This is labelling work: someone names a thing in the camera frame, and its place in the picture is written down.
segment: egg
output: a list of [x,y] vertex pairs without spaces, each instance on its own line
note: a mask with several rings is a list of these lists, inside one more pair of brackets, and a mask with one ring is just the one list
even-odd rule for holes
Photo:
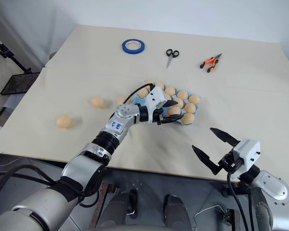
[[167,115],[179,115],[181,113],[181,109],[174,106],[168,109]]
[[153,82],[152,80],[146,80],[144,83],[145,83],[145,84],[147,84],[147,83],[153,83],[153,84],[154,84],[154,82]]
[[167,100],[172,100],[171,96],[169,94],[164,93]]
[[158,87],[160,87],[160,88],[162,88],[162,90],[165,89],[165,85],[164,85],[164,83],[161,82],[161,81],[156,82],[155,85],[158,86]]
[[99,97],[99,96],[93,96],[92,99],[91,99],[91,104],[95,108],[102,109],[102,108],[105,107],[104,100],[101,97]]
[[69,128],[73,123],[73,118],[69,115],[61,115],[57,118],[57,127],[59,128]]
[[125,101],[125,99],[126,99],[126,97],[124,97],[124,96],[121,96],[120,98],[118,98],[118,100],[117,100],[117,105],[123,104],[123,102]]
[[193,103],[187,103],[184,107],[187,113],[195,113],[196,111],[196,106]]
[[177,96],[181,100],[186,100],[188,98],[188,93],[185,90],[181,90],[181,91],[178,92]]
[[183,100],[181,100],[180,98],[175,98],[174,100],[175,100],[176,102],[178,102],[178,104],[176,104],[177,107],[183,108],[183,106],[184,106]]
[[181,121],[184,125],[192,124],[195,120],[195,117],[191,113],[185,113],[184,116],[181,118]]
[[167,87],[167,88],[165,88],[165,93],[169,94],[170,96],[175,95],[175,88],[174,87]]
[[149,92],[146,88],[142,88],[137,92],[137,95],[142,99],[145,98],[148,94]]
[[189,102],[193,103],[193,104],[198,104],[200,103],[200,97],[199,95],[191,95],[189,98],[188,98]]

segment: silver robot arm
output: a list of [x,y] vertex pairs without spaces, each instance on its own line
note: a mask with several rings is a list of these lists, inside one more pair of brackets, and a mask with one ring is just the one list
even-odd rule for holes
[[225,169],[231,173],[232,179],[238,178],[250,188],[259,230],[289,231],[289,186],[281,178],[255,166],[261,154],[260,142],[249,139],[238,141],[224,131],[210,129],[233,149],[216,165],[203,151],[192,146],[199,159],[214,175]]
[[111,155],[129,128],[139,122],[170,123],[182,116],[164,118],[162,106],[172,106],[162,89],[150,86],[145,106],[123,104],[117,108],[97,137],[88,143],[63,169],[54,186],[43,189],[0,216],[0,231],[55,231],[73,208],[85,197],[95,194]]

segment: egg carton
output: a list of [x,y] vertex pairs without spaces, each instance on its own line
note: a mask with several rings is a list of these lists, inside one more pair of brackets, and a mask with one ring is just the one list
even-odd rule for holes
[[[174,99],[178,98],[178,97],[177,97],[177,94],[178,94],[179,91],[181,91],[179,88],[175,88],[175,94],[171,96],[171,99],[174,100]],[[188,97],[190,97],[190,96],[193,95],[194,93],[188,92],[187,94],[188,94]],[[184,115],[184,114],[186,113],[186,110],[184,109],[184,107],[185,107],[186,104],[190,103],[190,101],[189,101],[188,99],[187,99],[187,100],[183,100],[183,102],[184,102],[184,106],[183,106],[183,108],[181,109],[181,112],[180,112],[181,115]],[[132,104],[137,104],[137,103],[140,104],[141,106],[144,106],[144,105],[145,105],[145,98],[142,99],[142,98],[140,98],[140,97],[138,96],[137,93],[135,93],[134,96],[133,96],[133,102],[132,102]],[[199,108],[199,104],[196,104],[195,106],[196,106],[196,111],[195,111],[195,113],[193,113],[193,115],[194,115],[194,117],[196,118],[197,111],[198,111],[198,108]],[[163,114],[162,114],[163,117],[167,117],[167,116],[168,116],[168,115],[167,115],[167,112],[168,112],[168,109],[170,109],[170,108],[171,108],[171,107],[163,107]],[[177,122],[177,123],[180,123],[180,124],[182,124],[182,125],[185,125],[185,124],[182,123],[182,121],[181,121],[180,119],[177,120],[176,122]]]

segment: white table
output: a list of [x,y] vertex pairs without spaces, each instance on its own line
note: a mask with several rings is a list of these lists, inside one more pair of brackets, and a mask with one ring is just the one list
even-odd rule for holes
[[[126,39],[141,39],[138,55],[122,51]],[[180,56],[165,68],[168,48]],[[213,73],[201,62],[223,53]],[[92,141],[126,96],[145,80],[164,81],[202,96],[193,125],[141,123],[130,129],[110,166],[225,180],[214,176],[191,144],[217,163],[230,149],[209,130],[237,139],[260,140],[260,169],[289,184],[289,62],[278,43],[119,28],[78,26],[46,64],[0,132],[0,153],[69,161]],[[93,95],[113,102],[104,110],[90,104]],[[70,129],[55,126],[70,114]]]

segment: gray floor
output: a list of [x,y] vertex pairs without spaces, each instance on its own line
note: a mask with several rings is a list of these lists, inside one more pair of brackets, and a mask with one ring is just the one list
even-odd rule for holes
[[[0,155],[0,164],[8,163],[16,158]],[[54,180],[59,179],[62,171],[61,168],[28,158],[20,158],[8,166],[0,167],[0,171],[6,171],[19,164],[33,164],[45,171]],[[19,173],[39,177],[31,170],[23,169]],[[137,219],[127,218],[127,224],[164,226],[162,219],[163,200],[164,196],[170,193],[179,196],[183,200],[191,221],[195,213],[213,205],[220,205],[224,210],[226,208],[238,209],[233,197],[225,198],[220,194],[220,184],[204,180],[112,169],[104,181],[115,184],[122,191],[137,189],[139,194],[139,216]],[[45,188],[45,186],[28,180],[11,178],[0,193],[0,214],[42,188]],[[90,204],[90,202],[94,201],[94,197],[86,198],[84,203]],[[107,196],[106,203],[111,197],[111,194]],[[247,197],[239,196],[239,198],[249,223]],[[60,231],[87,230],[94,209],[94,207],[83,208],[76,206],[68,220],[60,228]],[[217,208],[205,211],[197,216],[198,230],[230,231],[231,227],[221,223],[222,215],[223,213]]]

